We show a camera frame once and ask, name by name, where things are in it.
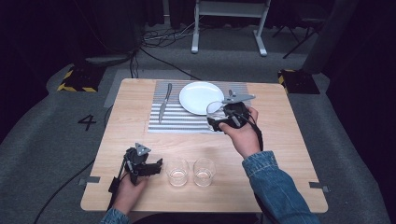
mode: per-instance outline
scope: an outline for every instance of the person's left hand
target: person's left hand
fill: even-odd
[[[139,177],[137,179],[137,185],[135,186],[132,184],[129,175],[130,174],[127,174],[121,180],[119,190],[117,191],[117,197],[113,204],[113,208],[121,211],[126,216],[128,216],[149,182],[148,176]]]

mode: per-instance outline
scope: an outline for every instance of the wooden table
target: wooden table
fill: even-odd
[[[120,170],[125,150],[140,143],[151,148],[148,163],[163,158],[163,170],[153,175],[134,211],[140,212],[241,212],[259,213],[253,191],[241,165],[242,157],[229,136],[214,133],[149,133],[149,114],[155,79],[124,79],[109,118],[91,176],[99,183],[88,183],[81,201],[86,211],[106,211],[111,194],[107,191]],[[311,189],[318,182],[289,99],[279,84],[248,83],[255,94],[252,106],[259,111],[264,150],[273,150],[279,167],[294,180],[314,213],[328,209],[322,189]],[[164,166],[174,157],[184,158],[190,167],[202,157],[213,160],[217,173],[212,185],[198,187],[189,176],[183,187],[169,184]]]

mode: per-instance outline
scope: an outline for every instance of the jacket sleeve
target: jacket sleeve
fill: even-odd
[[[319,223],[272,151],[253,154],[242,165],[254,193],[279,223]]]
[[[127,216],[115,208],[110,208],[100,224],[132,224]]]

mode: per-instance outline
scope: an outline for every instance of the gray carpet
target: gray carpet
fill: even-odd
[[[206,30],[201,33],[198,54],[191,54],[191,36],[166,48],[145,50],[202,80],[276,83],[278,70],[301,68],[315,41],[302,45],[284,60],[282,56],[296,44],[292,35],[285,30],[272,38],[276,30],[264,29],[268,56],[263,58],[251,33],[254,28]],[[139,70],[172,70],[159,78],[189,79],[142,51],[137,60]],[[49,96],[20,119],[0,146],[2,224],[33,223],[50,196],[95,157],[105,130],[106,112],[110,114],[109,106],[114,101],[113,83],[118,82],[117,73],[129,69],[128,63],[108,67],[99,92],[56,91],[70,66],[51,77]],[[320,95],[289,94],[289,98],[318,178],[331,190],[325,193],[329,211],[318,214],[320,221],[389,223],[378,186],[325,94],[329,80],[316,75],[315,81]],[[88,115],[93,115],[96,123],[85,131],[86,126],[78,121]],[[79,206],[84,188],[77,182],[90,171],[91,166],[66,185],[38,223],[98,223],[103,212],[85,212]]]

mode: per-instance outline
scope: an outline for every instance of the chair leg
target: chair leg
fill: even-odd
[[[297,38],[297,35],[291,30],[291,28],[290,28],[289,26],[288,26],[288,28],[289,28],[291,34],[294,36],[294,39],[296,39],[296,40],[297,40],[297,43],[299,43],[300,40]]]
[[[279,30],[277,30],[276,33],[273,34],[273,37],[276,37],[283,30],[283,28],[285,28],[285,26],[281,26]]]
[[[316,31],[312,31],[306,38],[304,38],[301,42],[299,42],[293,49],[291,49],[285,56],[283,56],[283,59],[286,59],[292,52],[294,52],[298,47],[300,47],[309,37],[311,37]]]

